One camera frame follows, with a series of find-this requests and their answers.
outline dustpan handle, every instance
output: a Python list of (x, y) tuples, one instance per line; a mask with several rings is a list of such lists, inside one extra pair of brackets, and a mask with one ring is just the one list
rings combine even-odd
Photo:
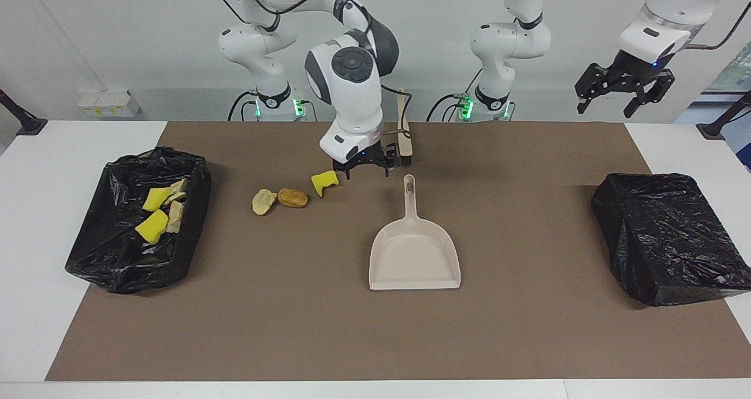
[(406, 219), (418, 219), (418, 203), (415, 196), (415, 177), (404, 177), (404, 215)]

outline window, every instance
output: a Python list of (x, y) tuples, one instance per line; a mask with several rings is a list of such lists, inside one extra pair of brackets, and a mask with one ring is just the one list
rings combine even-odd
[(714, 92), (746, 92), (751, 89), (751, 43), (743, 47), (740, 54), (717, 76), (706, 89), (706, 94)]

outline dustpan pan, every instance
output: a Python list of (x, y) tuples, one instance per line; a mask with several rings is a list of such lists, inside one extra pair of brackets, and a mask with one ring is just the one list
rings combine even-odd
[(370, 289), (456, 289), (459, 258), (451, 237), (436, 223), (418, 217), (415, 177), (404, 177), (402, 220), (381, 229), (370, 250)]

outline black plastic bag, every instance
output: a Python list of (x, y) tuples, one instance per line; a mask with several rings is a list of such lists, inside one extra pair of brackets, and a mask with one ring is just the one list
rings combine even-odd
[[(141, 207), (150, 188), (188, 178), (179, 234), (150, 245), (135, 227), (151, 214)], [(206, 160), (172, 148), (127, 155), (104, 167), (65, 270), (109, 292), (128, 294), (185, 278), (209, 207)]]
[(684, 305), (751, 291), (751, 268), (691, 177), (611, 174), (592, 210), (631, 297)]

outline black metal pole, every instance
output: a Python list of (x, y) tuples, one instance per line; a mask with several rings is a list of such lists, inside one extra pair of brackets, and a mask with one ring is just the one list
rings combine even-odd
[(702, 132), (704, 138), (724, 141), (725, 137), (721, 134), (722, 127), (730, 123), (738, 113), (749, 106), (751, 106), (751, 91), (746, 92), (740, 100), (733, 104), (726, 112), (722, 113), (722, 116), (719, 116), (713, 123), (698, 123), (696, 126), (699, 132)]
[(39, 119), (37, 116), (24, 110), (23, 107), (11, 100), (2, 89), (0, 89), (0, 104), (5, 106), (21, 122), (21, 130), (16, 135), (36, 135), (41, 132), (42, 128), (48, 122), (46, 119)]

